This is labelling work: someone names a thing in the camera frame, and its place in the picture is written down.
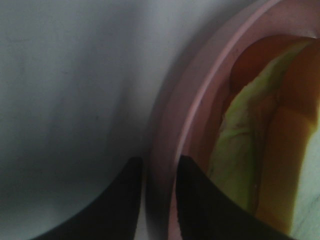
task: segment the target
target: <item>food in bowl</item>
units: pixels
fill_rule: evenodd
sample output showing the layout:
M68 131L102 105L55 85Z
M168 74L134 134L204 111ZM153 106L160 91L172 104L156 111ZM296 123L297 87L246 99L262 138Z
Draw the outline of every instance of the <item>food in bowl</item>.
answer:
M207 175L241 208L283 233L292 226L301 166L317 157L309 152L320 143L319 106L319 39L265 37L231 70Z

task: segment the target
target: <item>pink bowl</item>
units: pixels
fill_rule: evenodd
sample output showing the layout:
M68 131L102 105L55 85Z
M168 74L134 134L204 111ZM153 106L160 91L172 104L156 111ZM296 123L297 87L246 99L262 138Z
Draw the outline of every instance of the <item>pink bowl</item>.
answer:
M157 212L153 233L181 239L173 191L179 157L193 157L206 171L234 62L250 44L276 34L319 38L320 1L258 0L208 40L175 86L157 127L149 162L147 194L159 198L147 202L147 212Z

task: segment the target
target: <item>white wall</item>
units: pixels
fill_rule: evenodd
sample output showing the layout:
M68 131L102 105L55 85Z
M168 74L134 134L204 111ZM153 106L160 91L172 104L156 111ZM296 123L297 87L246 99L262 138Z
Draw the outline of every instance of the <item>white wall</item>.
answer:
M0 239L39 235L107 187L149 146L177 60L251 2L1 0Z

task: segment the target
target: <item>white surface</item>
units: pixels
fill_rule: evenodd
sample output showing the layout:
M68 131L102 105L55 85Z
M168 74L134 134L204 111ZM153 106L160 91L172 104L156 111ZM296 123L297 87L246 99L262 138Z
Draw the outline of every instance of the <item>white surface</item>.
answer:
M148 117L185 47L251 2L0 1L0 239L39 235L107 187L149 146Z

